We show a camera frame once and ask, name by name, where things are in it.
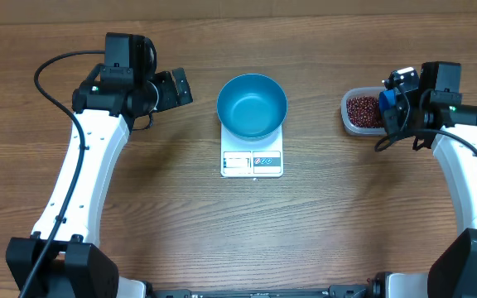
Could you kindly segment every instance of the black wire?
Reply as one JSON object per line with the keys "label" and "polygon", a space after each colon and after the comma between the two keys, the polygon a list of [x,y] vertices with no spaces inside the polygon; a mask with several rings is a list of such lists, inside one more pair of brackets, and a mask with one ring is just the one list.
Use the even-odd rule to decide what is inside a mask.
{"label": "black wire", "polygon": [[407,120],[410,118],[410,112],[412,111],[412,108],[410,107],[410,101],[407,99],[406,90],[404,89],[404,87],[402,85],[399,85],[397,88],[398,88],[398,91],[404,97],[404,100],[406,101],[406,106],[407,106],[407,114],[406,114],[406,117],[404,118],[404,123],[401,126],[401,131],[403,131],[407,127]]}
{"label": "black wire", "polygon": [[[465,147],[468,147],[476,156],[477,156],[477,149],[476,147],[474,147],[472,144],[470,144],[469,142],[467,142],[465,139],[461,138],[461,137],[458,137],[456,136],[455,134],[453,133],[450,133],[450,132],[445,132],[445,131],[442,131],[442,130],[437,130],[437,129],[430,129],[430,128],[418,128],[418,129],[409,129],[409,130],[406,130],[406,131],[403,131],[403,132],[395,132],[395,133],[392,133],[390,135],[387,135],[386,137],[383,137],[382,139],[380,139],[380,141],[377,142],[377,144],[374,146],[374,150],[376,152],[381,152],[381,151],[384,151],[386,150],[388,147],[390,147],[394,142],[396,141],[401,141],[403,139],[406,139],[406,138],[409,138],[409,137],[414,137],[416,136],[416,134],[433,134],[433,133],[436,133],[436,134],[440,134],[440,135],[443,135],[443,136],[446,136],[446,137],[450,137],[456,141],[458,141],[459,143],[461,143],[462,145],[464,145]],[[388,146],[385,146],[385,147],[380,147],[380,145],[382,145],[385,141],[390,141],[392,138],[396,138],[395,141],[393,142],[390,142],[388,144]]]}
{"label": "black wire", "polygon": [[142,130],[147,130],[150,127],[152,127],[152,124],[154,123],[154,116],[152,116],[153,113],[154,112],[152,111],[148,114],[148,124],[145,127],[143,127],[143,128],[133,128],[132,131],[142,131]]}
{"label": "black wire", "polygon": [[426,96],[431,92],[431,89],[426,89],[424,92],[421,94],[421,98],[419,99],[419,110],[422,111],[422,104],[424,103]]}
{"label": "black wire", "polygon": [[40,82],[38,81],[38,77],[40,76],[40,73],[50,64],[52,64],[55,61],[58,61],[60,59],[64,59],[67,57],[71,57],[74,55],[86,55],[86,54],[104,54],[103,50],[82,50],[82,51],[76,51],[76,52],[70,52],[66,53],[63,55],[59,55],[53,59],[48,60],[46,63],[42,64],[38,69],[36,70],[36,73],[34,74],[34,85],[40,91],[43,96],[46,97],[46,99],[49,99],[56,107],[61,109],[75,124],[76,130],[79,132],[79,137],[80,137],[80,152],[79,152],[79,159],[76,162],[76,167],[75,167],[75,173],[73,174],[73,179],[71,180],[70,187],[67,190],[67,194],[65,195],[64,203],[62,204],[62,207],[60,208],[60,212],[58,213],[58,216],[55,218],[55,225],[53,226],[53,229],[51,230],[51,234],[49,235],[49,238],[46,241],[45,246],[40,252],[40,255],[36,259],[36,262],[34,263],[34,266],[32,267],[31,272],[27,276],[25,283],[23,284],[22,291],[20,292],[19,298],[25,298],[27,297],[27,292],[31,288],[32,281],[34,280],[35,275],[38,273],[40,270],[40,267],[43,263],[43,260],[46,258],[46,254],[48,253],[49,246],[53,243],[53,240],[55,239],[56,233],[58,232],[58,229],[60,228],[60,225],[62,224],[62,221],[64,220],[64,214],[65,211],[67,210],[67,206],[70,203],[71,195],[73,194],[73,191],[75,190],[76,182],[79,179],[79,174],[80,170],[82,169],[82,163],[84,161],[84,152],[86,149],[86,144],[85,144],[85,139],[84,139],[84,130],[82,129],[82,126],[80,126],[79,120],[74,116],[74,114],[66,108],[62,103],[60,103],[58,100],[54,99],[52,96],[50,96],[41,86]]}

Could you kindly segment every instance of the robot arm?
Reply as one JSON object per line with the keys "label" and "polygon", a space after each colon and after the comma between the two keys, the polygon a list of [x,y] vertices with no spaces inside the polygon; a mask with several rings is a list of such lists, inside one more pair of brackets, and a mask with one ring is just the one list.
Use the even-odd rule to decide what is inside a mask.
{"label": "robot arm", "polygon": [[[42,91],[36,78],[48,64],[83,53],[90,52],[46,62],[35,74],[36,87]],[[148,38],[106,35],[104,63],[96,65],[73,92],[72,108],[85,148],[74,124],[55,190],[31,237],[12,238],[7,247],[7,264],[22,290],[20,297],[144,298],[152,292],[145,282],[119,276],[115,263],[99,250],[99,228],[113,168],[135,119],[149,116],[150,127],[153,113],[193,101],[184,70],[156,74],[156,64],[156,50]],[[79,179],[68,192],[77,161],[82,162]],[[57,218],[60,212],[62,220]],[[59,254],[65,257],[57,259]]]}
{"label": "robot arm", "polygon": [[[79,180],[65,212],[63,224],[55,236],[56,241],[70,241],[73,235],[81,242],[99,247],[100,218],[113,168],[121,150],[128,141],[130,131],[122,115],[112,117],[109,111],[84,110],[75,115],[86,133],[88,149],[80,170]],[[65,193],[79,156],[80,140],[75,125],[70,145],[60,170],[58,181],[47,207],[34,225],[32,235],[47,240],[60,212]]]}
{"label": "robot arm", "polygon": [[[375,150],[412,136],[414,150],[432,149],[450,190],[458,238],[428,274],[375,278],[381,297],[477,297],[477,107],[461,104],[460,65],[428,62],[420,79],[407,68],[393,71],[383,82],[387,91],[379,101],[388,136]],[[384,140],[391,142],[378,148]]]}
{"label": "robot arm", "polygon": [[[477,148],[477,126],[443,127]],[[458,236],[467,228],[477,228],[477,156],[449,137],[437,135],[431,144],[434,157],[445,173],[455,209]]]}

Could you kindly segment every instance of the plastic container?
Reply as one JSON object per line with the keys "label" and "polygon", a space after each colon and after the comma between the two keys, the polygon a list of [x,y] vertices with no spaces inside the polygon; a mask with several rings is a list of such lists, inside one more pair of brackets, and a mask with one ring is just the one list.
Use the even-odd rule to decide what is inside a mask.
{"label": "plastic container", "polygon": [[347,101],[360,96],[374,96],[384,91],[384,87],[363,87],[349,90],[341,99],[341,118],[344,120],[345,131],[351,136],[385,136],[386,130],[384,128],[365,128],[357,127],[349,120],[347,113]]}

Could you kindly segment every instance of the blue component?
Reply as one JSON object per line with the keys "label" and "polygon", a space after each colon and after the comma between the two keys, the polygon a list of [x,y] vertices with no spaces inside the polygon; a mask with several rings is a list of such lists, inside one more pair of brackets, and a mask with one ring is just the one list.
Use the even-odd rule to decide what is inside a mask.
{"label": "blue component", "polygon": [[384,113],[397,104],[394,90],[386,90],[380,93],[378,96],[378,107],[380,113]]}

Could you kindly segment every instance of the scale label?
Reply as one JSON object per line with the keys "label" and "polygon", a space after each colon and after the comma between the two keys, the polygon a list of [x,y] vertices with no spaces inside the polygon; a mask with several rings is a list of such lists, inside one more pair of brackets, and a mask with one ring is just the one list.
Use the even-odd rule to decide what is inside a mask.
{"label": "scale label", "polygon": [[281,166],[281,157],[254,157],[253,166]]}
{"label": "scale label", "polygon": [[281,152],[279,151],[254,151],[253,173],[276,174],[281,173]]}

